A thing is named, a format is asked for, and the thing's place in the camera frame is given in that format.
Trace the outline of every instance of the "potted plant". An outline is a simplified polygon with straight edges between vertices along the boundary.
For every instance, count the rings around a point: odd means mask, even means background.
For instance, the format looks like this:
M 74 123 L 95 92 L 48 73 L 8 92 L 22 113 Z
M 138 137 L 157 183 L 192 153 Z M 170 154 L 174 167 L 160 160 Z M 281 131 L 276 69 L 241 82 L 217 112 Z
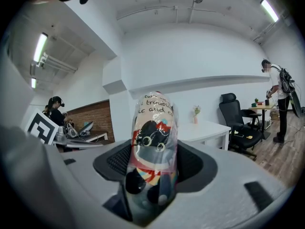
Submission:
M 197 115 L 200 113 L 201 107 L 200 106 L 194 106 L 194 123 L 198 124 Z

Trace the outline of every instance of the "black mesh grille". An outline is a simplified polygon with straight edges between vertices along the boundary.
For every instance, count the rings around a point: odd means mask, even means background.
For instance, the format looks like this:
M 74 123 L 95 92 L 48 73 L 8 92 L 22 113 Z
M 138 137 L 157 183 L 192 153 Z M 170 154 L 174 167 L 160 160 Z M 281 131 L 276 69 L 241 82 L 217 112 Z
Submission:
M 120 173 L 121 175 L 123 176 L 126 175 L 130 153 L 131 153 L 131 146 L 127 146 L 121 149 L 119 152 L 107 158 L 108 166 L 111 169 L 115 170 L 116 172 Z
M 196 154 L 178 145 L 177 168 L 179 182 L 182 182 L 196 175 L 203 168 L 203 161 Z

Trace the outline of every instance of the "snack package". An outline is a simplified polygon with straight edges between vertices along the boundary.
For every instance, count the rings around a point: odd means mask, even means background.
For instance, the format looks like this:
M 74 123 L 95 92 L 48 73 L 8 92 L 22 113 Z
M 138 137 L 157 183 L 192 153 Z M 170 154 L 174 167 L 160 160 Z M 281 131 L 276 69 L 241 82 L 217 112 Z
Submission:
M 138 100 L 124 183 L 135 224 L 147 225 L 175 196 L 177 123 L 177 108 L 160 92 Z

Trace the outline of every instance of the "white t-shirt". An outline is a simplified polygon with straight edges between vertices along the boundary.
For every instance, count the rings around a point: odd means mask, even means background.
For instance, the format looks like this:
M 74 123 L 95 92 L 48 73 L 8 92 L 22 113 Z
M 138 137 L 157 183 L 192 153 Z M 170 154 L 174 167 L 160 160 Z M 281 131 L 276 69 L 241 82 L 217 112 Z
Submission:
M 271 66 L 275 66 L 279 70 L 281 69 L 278 65 L 276 65 L 274 63 L 271 64 Z M 271 68 L 271 70 L 269 71 L 269 74 L 270 74 L 272 86 L 276 86 L 276 85 L 279 86 L 279 88 L 277 90 L 277 99 L 285 99 L 286 97 L 288 97 L 289 94 L 284 93 L 282 90 L 282 81 L 280 79 L 280 73 L 277 71 L 277 69 Z

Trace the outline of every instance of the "black pants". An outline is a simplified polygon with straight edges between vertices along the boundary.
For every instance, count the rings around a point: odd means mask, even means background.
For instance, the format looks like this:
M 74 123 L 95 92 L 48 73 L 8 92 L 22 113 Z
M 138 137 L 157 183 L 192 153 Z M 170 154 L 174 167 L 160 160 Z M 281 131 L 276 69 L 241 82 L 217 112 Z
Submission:
M 281 140 L 284 140 L 287 130 L 287 110 L 288 110 L 289 101 L 290 101 L 290 96 L 278 100 L 278 108 L 280 112 L 280 133 L 278 137 Z

